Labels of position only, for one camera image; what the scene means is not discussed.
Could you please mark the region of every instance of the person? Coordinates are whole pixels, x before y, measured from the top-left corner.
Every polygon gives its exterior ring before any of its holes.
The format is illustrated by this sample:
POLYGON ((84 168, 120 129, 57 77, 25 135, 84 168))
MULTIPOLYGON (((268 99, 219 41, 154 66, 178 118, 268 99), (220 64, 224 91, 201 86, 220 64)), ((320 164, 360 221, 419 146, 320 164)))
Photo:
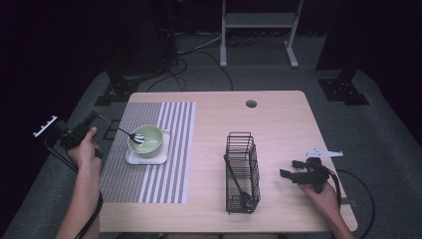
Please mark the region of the person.
POLYGON ((336 239, 354 238, 340 214, 335 190, 328 182, 323 185, 321 193, 316 193, 311 185, 298 184, 298 187, 313 202, 314 207, 328 223, 336 239))
MULTIPOLYGON (((57 238, 75 238, 96 210, 100 196, 102 160, 96 157, 99 146, 94 142, 97 128, 92 127, 78 147, 68 151, 79 171, 69 209, 57 233, 57 238)), ((100 238, 100 219, 91 225, 84 238, 100 238)))
MULTIPOLYGON (((59 228, 57 238, 75 238, 94 213, 100 196, 102 160, 96 157, 99 146, 94 142, 97 128, 92 127, 78 147, 68 151, 79 171, 68 212, 59 228)), ((326 220, 335 238, 354 238, 345 224, 336 201, 334 188, 326 182, 321 193, 315 193, 310 185, 299 188, 313 202, 316 210, 326 220)), ((100 220, 97 217, 85 238, 100 238, 100 220)))

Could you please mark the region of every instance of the utensil holder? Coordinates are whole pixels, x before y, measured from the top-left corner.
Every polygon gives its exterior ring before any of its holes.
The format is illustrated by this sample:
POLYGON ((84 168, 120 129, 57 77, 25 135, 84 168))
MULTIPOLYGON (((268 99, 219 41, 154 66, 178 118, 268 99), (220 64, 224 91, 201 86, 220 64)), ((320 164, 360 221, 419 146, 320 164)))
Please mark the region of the utensil holder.
POLYGON ((230 132, 224 160, 226 211, 253 213, 261 200, 260 174, 254 138, 249 132, 230 132))

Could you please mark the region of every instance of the wooden table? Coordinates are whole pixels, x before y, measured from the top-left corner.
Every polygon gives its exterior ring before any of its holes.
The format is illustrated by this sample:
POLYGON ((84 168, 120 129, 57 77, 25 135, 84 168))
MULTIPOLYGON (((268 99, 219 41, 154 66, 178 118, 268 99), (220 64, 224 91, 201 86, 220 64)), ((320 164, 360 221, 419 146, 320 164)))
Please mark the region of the wooden table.
MULTIPOLYGON (((317 147, 326 150, 302 92, 137 93, 130 103, 194 102, 195 125, 186 203, 109 203, 101 212, 102 232, 313 232, 329 228, 308 198, 279 169, 295 171, 317 147), (252 100, 255 108, 246 106, 252 100), (261 201, 252 214, 225 210, 226 138, 249 131, 257 146, 261 201)), ((335 170, 329 157, 322 164, 335 170)), ((341 214, 350 228, 357 222, 349 205, 341 214)))

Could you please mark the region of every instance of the black wire rack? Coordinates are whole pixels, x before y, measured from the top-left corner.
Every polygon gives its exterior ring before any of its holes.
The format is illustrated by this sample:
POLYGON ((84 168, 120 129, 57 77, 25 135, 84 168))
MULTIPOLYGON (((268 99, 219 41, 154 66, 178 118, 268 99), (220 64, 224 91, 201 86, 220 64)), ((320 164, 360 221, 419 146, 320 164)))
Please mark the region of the black wire rack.
POLYGON ((224 160, 227 212, 253 213, 261 200, 260 174, 254 138, 249 132, 230 132, 224 160))

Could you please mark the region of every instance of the green bowl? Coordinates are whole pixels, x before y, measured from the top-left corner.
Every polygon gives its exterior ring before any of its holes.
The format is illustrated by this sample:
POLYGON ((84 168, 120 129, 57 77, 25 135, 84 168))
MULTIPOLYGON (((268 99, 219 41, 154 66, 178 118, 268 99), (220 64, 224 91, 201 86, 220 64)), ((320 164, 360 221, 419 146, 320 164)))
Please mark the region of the green bowl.
POLYGON ((137 144, 129 137, 127 138, 127 144, 132 151, 138 153, 141 157, 154 157, 159 153, 162 145, 162 131, 159 127, 143 125, 132 133, 140 133, 145 137, 143 144, 137 144))

